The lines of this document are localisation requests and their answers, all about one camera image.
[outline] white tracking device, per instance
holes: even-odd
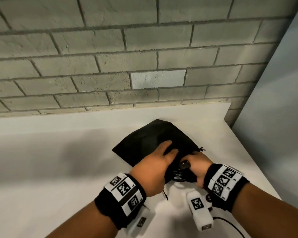
[[[132,238],[143,234],[155,216],[155,212],[142,206],[136,218],[125,228],[125,232]]]
[[[187,202],[193,215],[194,222],[199,231],[213,227],[213,217],[209,211],[212,203],[208,202],[206,196],[202,196],[198,191],[187,193]]]

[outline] black drawstring bag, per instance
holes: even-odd
[[[166,140],[171,140],[172,144],[167,148],[165,154],[174,148],[179,150],[178,155],[166,171],[166,183],[170,180],[196,182],[196,176],[188,168],[181,170],[179,162],[184,156],[192,154],[193,151],[200,151],[200,149],[188,136],[170,122],[156,119],[132,132],[112,150],[134,167]]]

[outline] person's left hand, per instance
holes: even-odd
[[[171,144],[172,141],[164,141],[129,172],[144,188],[147,197],[155,196],[164,189],[166,170],[178,154],[178,150],[173,149],[163,155]]]

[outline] hand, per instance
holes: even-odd
[[[170,144],[172,141],[161,143],[153,153],[144,157],[129,173],[141,184],[147,197],[161,193],[165,187],[166,170],[178,154],[178,150],[173,149],[163,155]]]
[[[208,168],[213,164],[213,162],[201,152],[193,152],[192,155],[187,155],[181,159],[188,160],[191,164],[190,170],[196,175],[196,185],[203,188],[204,177],[207,173]]]

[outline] person's left arm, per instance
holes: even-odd
[[[173,149],[165,156],[163,155],[171,143],[171,141],[161,143],[153,153],[135,165],[129,173],[140,183],[147,197],[155,196],[164,189],[166,170],[178,154],[178,150]],[[112,220],[101,214],[92,201],[46,238],[114,238],[117,232]]]

